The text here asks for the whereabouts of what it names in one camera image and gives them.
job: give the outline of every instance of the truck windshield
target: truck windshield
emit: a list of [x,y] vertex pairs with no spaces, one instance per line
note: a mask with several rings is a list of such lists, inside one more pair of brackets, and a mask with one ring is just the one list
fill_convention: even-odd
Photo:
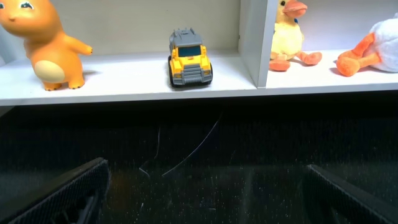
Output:
[[178,56],[179,57],[192,57],[200,55],[200,45],[193,47],[179,47],[178,48]]

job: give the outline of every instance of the orange beak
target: orange beak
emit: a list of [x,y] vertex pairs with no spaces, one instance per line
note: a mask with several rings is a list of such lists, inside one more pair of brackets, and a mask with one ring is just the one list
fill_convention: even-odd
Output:
[[307,11],[307,6],[297,0],[291,0],[285,5],[283,12],[290,18],[302,17]]

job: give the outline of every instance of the yellow plush duck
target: yellow plush duck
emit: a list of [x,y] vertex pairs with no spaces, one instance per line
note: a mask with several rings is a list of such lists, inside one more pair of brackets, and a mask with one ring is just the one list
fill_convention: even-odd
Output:
[[295,18],[303,16],[306,11],[307,6],[302,2],[279,0],[269,62],[271,70],[287,71],[290,68],[288,60],[295,56],[306,65],[316,65],[322,59],[320,52],[306,54],[301,51],[304,35]]

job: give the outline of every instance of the truck wheel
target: truck wheel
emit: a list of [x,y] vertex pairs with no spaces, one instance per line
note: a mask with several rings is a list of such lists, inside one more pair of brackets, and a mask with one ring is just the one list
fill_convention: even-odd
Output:
[[171,86],[172,86],[172,87],[176,88],[176,87],[177,87],[177,85],[175,85],[175,84],[174,84],[174,82],[173,82],[173,73],[172,73],[172,67],[170,66],[170,61],[171,61],[171,59],[172,59],[172,57],[171,57],[171,56],[169,56],[169,61],[168,61],[168,63],[169,63],[169,77],[170,77],[170,84],[171,84]]
[[[210,69],[211,69],[211,76],[214,76],[213,75],[213,66],[211,65],[211,63],[210,63]],[[205,84],[209,85],[211,83],[211,81],[213,81],[213,79],[211,79],[210,81],[205,82]]]

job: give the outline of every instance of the truck roof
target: truck roof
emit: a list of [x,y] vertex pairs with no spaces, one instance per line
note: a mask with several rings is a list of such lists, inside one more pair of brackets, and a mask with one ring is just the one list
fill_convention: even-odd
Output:
[[202,44],[200,35],[192,28],[189,30],[175,30],[170,37],[170,42],[174,42],[176,47],[188,47]]

